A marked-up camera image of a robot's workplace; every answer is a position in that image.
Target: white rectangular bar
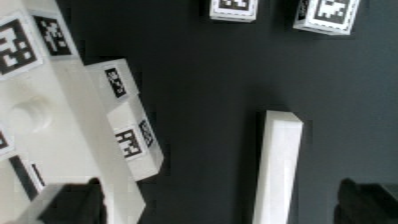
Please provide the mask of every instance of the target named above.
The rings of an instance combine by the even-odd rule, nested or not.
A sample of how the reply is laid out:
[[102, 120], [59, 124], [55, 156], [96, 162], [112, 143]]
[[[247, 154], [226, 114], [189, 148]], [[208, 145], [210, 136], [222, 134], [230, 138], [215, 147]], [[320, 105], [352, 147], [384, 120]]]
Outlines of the white rectangular bar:
[[302, 137], [302, 121], [267, 111], [253, 224], [286, 224]]
[[361, 0], [302, 0], [294, 28], [327, 34], [350, 35]]
[[0, 123], [15, 153], [47, 184], [98, 177], [109, 223], [134, 224], [146, 204], [55, 0], [0, 0], [0, 5]]
[[258, 0], [212, 0], [210, 18], [251, 23], [258, 16]]

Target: white cube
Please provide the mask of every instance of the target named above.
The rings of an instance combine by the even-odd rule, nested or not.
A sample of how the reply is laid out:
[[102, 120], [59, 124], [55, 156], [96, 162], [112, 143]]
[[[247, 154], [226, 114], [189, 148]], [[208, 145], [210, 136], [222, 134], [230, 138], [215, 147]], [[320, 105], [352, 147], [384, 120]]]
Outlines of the white cube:
[[210, 18], [233, 22], [253, 22], [258, 15], [258, 0], [212, 0]]
[[139, 95], [134, 74], [125, 59], [86, 66], [89, 77], [102, 96], [107, 112]]
[[158, 174], [164, 153], [139, 96], [109, 113], [116, 140], [135, 180]]
[[350, 35], [361, 0], [302, 0], [294, 28], [327, 34]]

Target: black background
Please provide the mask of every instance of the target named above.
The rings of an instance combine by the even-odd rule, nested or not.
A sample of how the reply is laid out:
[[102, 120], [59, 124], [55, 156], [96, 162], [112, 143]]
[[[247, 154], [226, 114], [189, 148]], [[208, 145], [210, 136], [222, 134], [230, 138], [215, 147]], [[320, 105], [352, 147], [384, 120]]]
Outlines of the black background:
[[262, 113], [306, 122], [290, 222], [331, 224], [345, 177], [398, 182], [398, 1], [363, 0], [350, 37], [292, 29], [297, 0], [254, 24], [199, 0], [57, 0], [84, 62], [126, 57], [167, 161], [141, 182], [142, 224], [251, 223]]

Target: black and white pattern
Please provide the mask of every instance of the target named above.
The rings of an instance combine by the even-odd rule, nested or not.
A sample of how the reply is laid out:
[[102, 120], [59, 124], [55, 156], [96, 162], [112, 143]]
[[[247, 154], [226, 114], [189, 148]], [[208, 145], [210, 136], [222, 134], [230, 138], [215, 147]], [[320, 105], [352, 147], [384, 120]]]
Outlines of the black and white pattern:
[[141, 149], [141, 145], [139, 145], [139, 141], [137, 141], [137, 137], [135, 137], [132, 128], [125, 129], [116, 134], [116, 139], [118, 139], [125, 159], [130, 160], [137, 157], [137, 155], [142, 154], [142, 149]]
[[105, 73], [107, 73], [107, 78], [109, 78], [109, 83], [112, 86], [116, 98], [121, 98], [128, 93], [126, 93], [126, 88], [121, 81], [119, 72], [116, 68], [110, 68], [105, 70]]
[[251, 0], [221, 0], [222, 9], [249, 10]]
[[61, 28], [59, 20], [43, 16], [34, 16], [34, 21], [52, 56], [71, 55], [71, 49], [68, 44], [66, 35]]
[[0, 74], [6, 76], [38, 62], [22, 20], [0, 22]]
[[153, 145], [155, 137], [153, 137], [153, 132], [151, 132], [151, 128], [150, 128], [150, 124], [148, 124], [146, 120], [141, 122], [139, 126], [141, 126], [142, 137], [144, 137], [144, 140], [146, 140], [146, 145], [148, 145], [148, 148], [150, 148], [151, 145]]
[[315, 11], [315, 19], [336, 24], [345, 23], [352, 0], [320, 0]]

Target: white block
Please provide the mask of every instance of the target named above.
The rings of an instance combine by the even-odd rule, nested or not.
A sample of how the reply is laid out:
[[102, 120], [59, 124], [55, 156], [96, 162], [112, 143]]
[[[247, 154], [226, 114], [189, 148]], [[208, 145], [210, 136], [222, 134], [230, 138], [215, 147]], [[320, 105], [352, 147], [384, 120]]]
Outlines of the white block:
[[158, 174], [164, 154], [139, 97], [110, 112], [109, 121], [130, 171], [142, 180]]
[[294, 28], [327, 34], [350, 35], [361, 0], [302, 0]]
[[[126, 60], [121, 59], [89, 65], [87, 70], [109, 111], [109, 122], [119, 142], [121, 155], [126, 159], [134, 178], [139, 181], [158, 174], [164, 154], [137, 96], [139, 89]], [[142, 134], [142, 128], [146, 127], [148, 141]]]
[[89, 77], [102, 96], [102, 102], [110, 112], [139, 95], [139, 88], [125, 59], [86, 66]]
[[258, 0], [212, 0], [210, 18], [233, 22], [253, 22], [258, 15]]
[[2, 41], [20, 35], [16, 49], [0, 44], [0, 123], [16, 154], [36, 163], [47, 185], [100, 179], [109, 223], [137, 223], [144, 200], [55, 1], [0, 0], [0, 5]]
[[267, 111], [254, 224], [286, 224], [302, 137], [294, 113]]

